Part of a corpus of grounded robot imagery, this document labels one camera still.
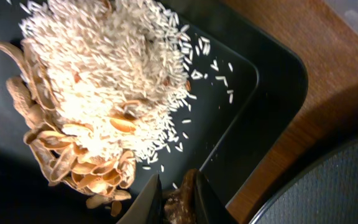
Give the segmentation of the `clear plastic waste bin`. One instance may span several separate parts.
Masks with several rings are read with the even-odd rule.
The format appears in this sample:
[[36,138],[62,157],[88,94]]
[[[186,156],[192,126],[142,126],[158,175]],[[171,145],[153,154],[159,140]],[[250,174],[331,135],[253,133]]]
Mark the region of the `clear plastic waste bin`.
[[358,0],[324,0],[357,35],[358,35]]

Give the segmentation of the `round black serving tray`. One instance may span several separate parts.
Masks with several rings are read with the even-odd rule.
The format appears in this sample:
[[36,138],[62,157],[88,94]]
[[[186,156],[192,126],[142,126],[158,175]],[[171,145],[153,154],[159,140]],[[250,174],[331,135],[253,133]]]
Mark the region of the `round black serving tray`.
[[310,164],[252,223],[358,223],[358,136]]

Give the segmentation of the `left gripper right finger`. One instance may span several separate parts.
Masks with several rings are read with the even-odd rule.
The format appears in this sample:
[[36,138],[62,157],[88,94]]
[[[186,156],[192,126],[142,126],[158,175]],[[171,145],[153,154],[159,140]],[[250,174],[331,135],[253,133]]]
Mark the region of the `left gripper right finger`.
[[197,224],[237,224],[201,172],[195,179],[195,213]]

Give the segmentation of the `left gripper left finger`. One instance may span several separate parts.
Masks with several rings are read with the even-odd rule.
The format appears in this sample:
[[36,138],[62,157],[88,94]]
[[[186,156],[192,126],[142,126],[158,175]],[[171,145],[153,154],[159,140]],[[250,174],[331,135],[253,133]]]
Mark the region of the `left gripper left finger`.
[[117,224],[163,223],[162,201],[160,177],[158,174],[154,174]]

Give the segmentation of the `brown walnut piece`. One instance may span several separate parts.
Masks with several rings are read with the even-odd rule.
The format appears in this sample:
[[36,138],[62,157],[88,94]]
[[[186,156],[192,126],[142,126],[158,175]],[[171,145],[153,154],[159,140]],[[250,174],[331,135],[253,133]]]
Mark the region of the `brown walnut piece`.
[[185,174],[181,186],[168,194],[163,207],[163,223],[196,223],[194,192],[197,173],[198,169],[190,169]]

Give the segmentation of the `black rectangular tray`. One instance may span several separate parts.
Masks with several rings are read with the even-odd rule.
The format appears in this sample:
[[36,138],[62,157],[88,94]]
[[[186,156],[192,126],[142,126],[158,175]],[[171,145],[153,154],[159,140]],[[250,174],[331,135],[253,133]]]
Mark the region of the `black rectangular tray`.
[[[27,16],[26,1],[0,1],[0,40],[19,45],[19,23]],[[303,62],[286,46],[217,1],[165,1],[164,6],[211,41],[209,55],[196,54],[192,70],[193,99],[173,113],[177,143],[158,151],[145,169],[137,166],[127,213],[147,182],[158,175],[164,190],[181,184],[185,173],[201,169],[210,186],[227,204],[301,108],[307,93]],[[15,62],[0,51],[0,223],[116,223],[105,206],[88,209],[86,196],[65,184],[48,185],[31,150],[28,130],[14,109],[6,80],[20,74]]]

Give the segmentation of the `pile of rice and shells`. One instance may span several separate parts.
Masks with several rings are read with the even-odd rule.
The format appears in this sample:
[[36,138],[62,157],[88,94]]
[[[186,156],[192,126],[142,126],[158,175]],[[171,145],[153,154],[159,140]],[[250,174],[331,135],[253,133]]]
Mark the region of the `pile of rice and shells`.
[[6,80],[29,146],[51,186],[87,195],[112,216],[129,200],[137,165],[183,152],[173,113],[191,108],[193,67],[209,38],[160,1],[28,1],[18,45],[0,40],[20,74]]

